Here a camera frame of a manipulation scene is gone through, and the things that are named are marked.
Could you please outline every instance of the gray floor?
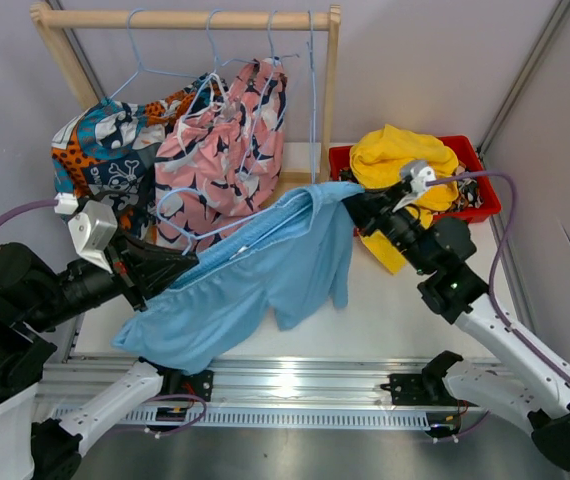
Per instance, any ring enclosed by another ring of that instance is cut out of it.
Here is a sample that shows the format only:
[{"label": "gray floor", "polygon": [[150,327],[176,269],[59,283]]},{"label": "gray floor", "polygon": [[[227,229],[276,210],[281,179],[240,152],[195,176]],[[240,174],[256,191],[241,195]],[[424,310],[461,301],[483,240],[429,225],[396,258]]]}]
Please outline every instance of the gray floor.
[{"label": "gray floor", "polygon": [[526,435],[498,419],[458,445],[426,438],[418,432],[214,427],[160,440],[117,433],[90,451],[75,480],[569,479]]}]

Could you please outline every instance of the yellow shirt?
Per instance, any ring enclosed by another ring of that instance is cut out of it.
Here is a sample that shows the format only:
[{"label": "yellow shirt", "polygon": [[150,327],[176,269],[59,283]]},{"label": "yellow shirt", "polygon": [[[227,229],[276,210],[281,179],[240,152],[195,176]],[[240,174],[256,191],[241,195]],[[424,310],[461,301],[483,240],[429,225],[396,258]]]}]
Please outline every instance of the yellow shirt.
[{"label": "yellow shirt", "polygon": [[[423,159],[434,169],[437,177],[449,177],[458,166],[454,151],[432,135],[421,135],[385,125],[382,130],[368,133],[350,150],[350,167],[358,182],[367,189],[386,188],[400,182],[401,168],[407,163]],[[433,213],[444,212],[458,198],[456,183],[432,187],[416,201],[421,224],[427,228]],[[414,209],[409,211],[416,216]],[[363,244],[392,273],[405,265],[405,258],[389,240],[376,231],[361,237]]]}]

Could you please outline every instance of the teal fabric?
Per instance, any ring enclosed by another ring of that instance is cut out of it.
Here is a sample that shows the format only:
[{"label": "teal fabric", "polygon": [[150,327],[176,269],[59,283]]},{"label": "teal fabric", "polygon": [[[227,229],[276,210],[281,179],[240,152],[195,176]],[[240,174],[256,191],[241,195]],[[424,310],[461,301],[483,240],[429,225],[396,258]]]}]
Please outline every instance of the teal fabric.
[{"label": "teal fabric", "polygon": [[328,297],[344,308],[354,224],[341,200],[362,191],[330,182],[286,193],[201,253],[199,265],[150,300],[112,345],[194,374],[247,339],[269,308],[281,330],[294,328]]}]

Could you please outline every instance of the clothing rack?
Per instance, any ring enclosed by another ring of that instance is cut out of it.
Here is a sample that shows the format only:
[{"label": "clothing rack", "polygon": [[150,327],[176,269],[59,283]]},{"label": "clothing rack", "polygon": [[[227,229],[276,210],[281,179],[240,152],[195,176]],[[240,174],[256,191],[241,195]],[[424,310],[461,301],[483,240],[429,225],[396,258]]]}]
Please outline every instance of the clothing rack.
[{"label": "clothing rack", "polygon": [[[65,28],[127,28],[126,10],[53,10],[45,2],[34,3],[30,15],[45,46],[63,73],[65,81],[83,109],[99,102],[63,29]],[[131,19],[131,28],[205,30],[210,12],[143,11]],[[213,30],[266,30],[270,12],[220,12],[212,17]],[[320,180],[329,178],[329,142],[334,114],[338,30],[341,8],[332,5],[328,12],[312,15],[315,31],[328,32],[327,62],[325,66],[325,98],[323,101],[323,128],[321,133]],[[310,29],[308,12],[277,12],[272,30],[306,31]],[[302,183],[308,174],[283,171],[281,181]]]}]

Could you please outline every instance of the red basket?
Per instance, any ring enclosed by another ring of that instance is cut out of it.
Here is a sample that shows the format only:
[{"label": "red basket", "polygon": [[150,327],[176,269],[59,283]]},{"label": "red basket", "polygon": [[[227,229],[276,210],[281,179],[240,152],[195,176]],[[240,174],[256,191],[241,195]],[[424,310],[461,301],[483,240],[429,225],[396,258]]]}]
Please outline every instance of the red basket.
[{"label": "red basket", "polygon": [[[483,170],[481,162],[476,156],[474,147],[469,139],[464,135],[455,135],[451,137],[438,137],[446,146],[454,150],[458,157],[458,161],[465,165],[470,172],[480,172]],[[330,175],[332,180],[338,180],[338,174],[344,168],[349,168],[349,150],[351,145],[346,147],[333,147],[329,149]],[[480,208],[468,207],[462,212],[456,213],[439,213],[435,216],[457,217],[465,220],[467,223],[478,223],[487,219],[490,215],[495,215],[501,211],[501,202],[498,200],[496,192],[492,188],[492,184],[487,177],[480,177],[478,180],[478,188],[483,197],[483,205]]]}]

